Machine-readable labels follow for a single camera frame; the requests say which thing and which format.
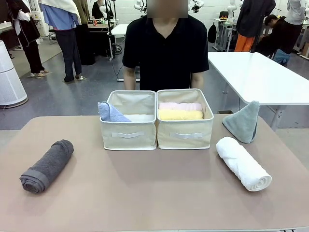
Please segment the brown table mat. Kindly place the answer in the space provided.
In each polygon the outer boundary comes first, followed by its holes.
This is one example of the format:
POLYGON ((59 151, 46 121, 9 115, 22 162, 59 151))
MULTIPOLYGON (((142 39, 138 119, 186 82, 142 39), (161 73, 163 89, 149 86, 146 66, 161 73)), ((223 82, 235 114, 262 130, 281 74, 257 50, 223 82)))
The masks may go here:
POLYGON ((216 115, 207 150, 108 151, 98 116, 30 120, 0 154, 0 231, 271 230, 309 227, 309 171, 259 119, 246 150, 272 176, 248 191, 216 151, 229 132, 216 115), (20 175, 61 139, 69 163, 42 194, 20 175))

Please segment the small white background table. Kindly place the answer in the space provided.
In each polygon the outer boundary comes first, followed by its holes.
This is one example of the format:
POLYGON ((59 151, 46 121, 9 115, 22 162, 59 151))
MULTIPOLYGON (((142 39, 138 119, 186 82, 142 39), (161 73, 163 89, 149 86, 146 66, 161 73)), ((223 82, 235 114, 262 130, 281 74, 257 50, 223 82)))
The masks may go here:
POLYGON ((118 24, 111 30, 111 34, 116 37, 125 37, 128 24, 118 24))

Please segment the bystander in grey shirt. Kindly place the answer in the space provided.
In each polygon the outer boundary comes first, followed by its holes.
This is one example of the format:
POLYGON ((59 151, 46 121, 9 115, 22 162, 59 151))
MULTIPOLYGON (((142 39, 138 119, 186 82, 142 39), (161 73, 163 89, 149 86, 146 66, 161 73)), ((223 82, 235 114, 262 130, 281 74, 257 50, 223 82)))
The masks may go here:
POLYGON ((305 20, 306 0, 288 0, 285 21, 292 25, 302 25, 305 20))

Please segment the grey-green cone-folded towel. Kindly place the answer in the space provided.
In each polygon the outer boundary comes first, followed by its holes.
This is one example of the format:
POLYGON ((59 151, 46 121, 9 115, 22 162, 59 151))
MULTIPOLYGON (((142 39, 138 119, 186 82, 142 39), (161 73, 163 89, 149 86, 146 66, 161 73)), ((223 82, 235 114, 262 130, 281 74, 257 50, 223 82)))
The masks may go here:
POLYGON ((226 116, 222 124, 240 142, 250 144, 256 135, 260 104, 252 101, 234 114, 226 116))

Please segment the pink towel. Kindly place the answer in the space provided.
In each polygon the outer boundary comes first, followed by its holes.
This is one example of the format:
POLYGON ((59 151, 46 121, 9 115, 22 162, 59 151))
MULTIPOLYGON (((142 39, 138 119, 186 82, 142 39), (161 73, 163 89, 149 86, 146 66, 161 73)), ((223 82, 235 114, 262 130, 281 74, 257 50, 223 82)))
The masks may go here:
POLYGON ((183 111, 202 111, 200 103, 175 103, 175 102, 161 102, 159 103, 161 110, 183 110, 183 111))

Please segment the white towel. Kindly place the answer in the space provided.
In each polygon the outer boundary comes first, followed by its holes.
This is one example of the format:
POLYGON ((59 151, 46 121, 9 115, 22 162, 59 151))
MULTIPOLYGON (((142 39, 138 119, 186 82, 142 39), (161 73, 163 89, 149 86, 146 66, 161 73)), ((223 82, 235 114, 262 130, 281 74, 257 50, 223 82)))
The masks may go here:
POLYGON ((224 137, 217 142, 216 150, 220 158, 248 191, 261 191, 271 184, 271 175, 237 140, 224 137))

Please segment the grey background desk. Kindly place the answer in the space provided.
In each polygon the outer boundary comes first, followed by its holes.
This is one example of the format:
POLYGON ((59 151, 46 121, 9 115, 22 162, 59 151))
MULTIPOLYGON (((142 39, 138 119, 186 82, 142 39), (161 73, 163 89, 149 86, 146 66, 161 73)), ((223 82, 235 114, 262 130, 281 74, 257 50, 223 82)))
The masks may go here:
POLYGON ((216 38, 213 48, 218 52, 233 52, 237 42, 236 24, 215 18, 216 38))

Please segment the crouching bystander in black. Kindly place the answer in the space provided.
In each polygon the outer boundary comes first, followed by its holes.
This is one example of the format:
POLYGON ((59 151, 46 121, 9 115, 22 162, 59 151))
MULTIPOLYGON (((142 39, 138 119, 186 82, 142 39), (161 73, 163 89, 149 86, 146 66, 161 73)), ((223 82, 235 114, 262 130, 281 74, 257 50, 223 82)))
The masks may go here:
POLYGON ((278 49, 288 55, 291 54, 302 30, 302 24, 290 24, 285 18, 285 16, 278 18, 273 14, 265 18, 265 25, 272 28, 272 33, 261 38, 255 47, 255 52, 266 57, 278 49))

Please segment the cream fabric storage bin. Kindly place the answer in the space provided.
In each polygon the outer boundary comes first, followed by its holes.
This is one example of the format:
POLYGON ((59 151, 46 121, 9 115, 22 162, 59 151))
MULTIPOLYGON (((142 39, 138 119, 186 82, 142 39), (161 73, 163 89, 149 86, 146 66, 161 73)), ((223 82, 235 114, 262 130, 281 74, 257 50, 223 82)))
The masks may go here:
POLYGON ((100 120, 107 150, 154 150, 156 148, 156 93, 145 90, 115 90, 106 100, 131 122, 100 120))
POLYGON ((211 143, 213 112, 200 89, 159 90, 156 109, 162 102, 200 103, 201 120, 163 120, 157 113, 157 143, 160 149, 208 149, 211 143))

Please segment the person in black shirt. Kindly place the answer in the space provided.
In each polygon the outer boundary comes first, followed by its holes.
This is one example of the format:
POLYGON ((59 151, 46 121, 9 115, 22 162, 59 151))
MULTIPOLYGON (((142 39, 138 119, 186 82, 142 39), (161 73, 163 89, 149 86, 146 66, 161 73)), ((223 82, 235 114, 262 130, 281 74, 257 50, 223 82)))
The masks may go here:
POLYGON ((140 90, 190 88, 191 73, 209 63, 207 29, 189 0, 147 0, 147 15, 127 27, 122 63, 140 68, 140 90))

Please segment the blue cone-folded towel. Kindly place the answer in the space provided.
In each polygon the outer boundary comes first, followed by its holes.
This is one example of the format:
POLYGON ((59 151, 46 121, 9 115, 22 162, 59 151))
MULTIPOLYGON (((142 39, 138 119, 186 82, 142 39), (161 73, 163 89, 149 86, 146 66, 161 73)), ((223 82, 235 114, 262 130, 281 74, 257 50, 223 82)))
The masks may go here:
POLYGON ((102 121, 105 122, 131 122, 108 102, 98 102, 98 113, 102 121))

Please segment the bystander in olive jacket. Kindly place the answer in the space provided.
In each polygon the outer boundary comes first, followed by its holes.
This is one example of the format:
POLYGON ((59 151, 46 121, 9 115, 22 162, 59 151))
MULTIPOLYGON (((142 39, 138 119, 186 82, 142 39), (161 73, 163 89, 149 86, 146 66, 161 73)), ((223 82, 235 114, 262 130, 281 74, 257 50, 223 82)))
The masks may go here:
POLYGON ((88 28, 88 20, 90 17, 87 0, 73 0, 75 3, 81 24, 76 26, 75 35, 78 45, 82 65, 93 65, 95 56, 93 46, 91 45, 91 36, 88 28))

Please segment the black backpack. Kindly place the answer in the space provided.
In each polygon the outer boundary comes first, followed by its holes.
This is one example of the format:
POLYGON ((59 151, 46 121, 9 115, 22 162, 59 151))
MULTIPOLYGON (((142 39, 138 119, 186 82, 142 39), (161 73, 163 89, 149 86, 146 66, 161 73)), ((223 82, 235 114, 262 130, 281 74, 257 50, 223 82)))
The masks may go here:
POLYGON ((215 43, 216 36, 217 36, 217 28, 216 28, 215 23, 213 22, 213 24, 211 25, 208 31, 208 42, 212 44, 215 43))

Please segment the dark grey towel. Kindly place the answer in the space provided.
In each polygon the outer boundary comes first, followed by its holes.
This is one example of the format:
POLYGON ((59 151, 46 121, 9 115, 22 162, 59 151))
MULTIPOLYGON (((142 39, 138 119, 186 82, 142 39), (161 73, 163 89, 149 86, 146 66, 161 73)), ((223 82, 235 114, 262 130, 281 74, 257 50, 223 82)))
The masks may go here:
POLYGON ((31 193, 47 190, 65 168, 73 152, 70 141, 56 141, 41 159, 20 176, 23 189, 31 193))

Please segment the yellow towel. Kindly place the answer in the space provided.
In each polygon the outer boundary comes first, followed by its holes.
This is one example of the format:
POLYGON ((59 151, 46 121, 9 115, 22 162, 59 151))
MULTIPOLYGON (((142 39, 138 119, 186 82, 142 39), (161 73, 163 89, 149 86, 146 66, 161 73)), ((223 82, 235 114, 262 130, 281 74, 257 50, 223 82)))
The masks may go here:
POLYGON ((161 120, 202 120, 203 119, 203 113, 201 111, 159 109, 158 113, 159 113, 159 118, 161 120))

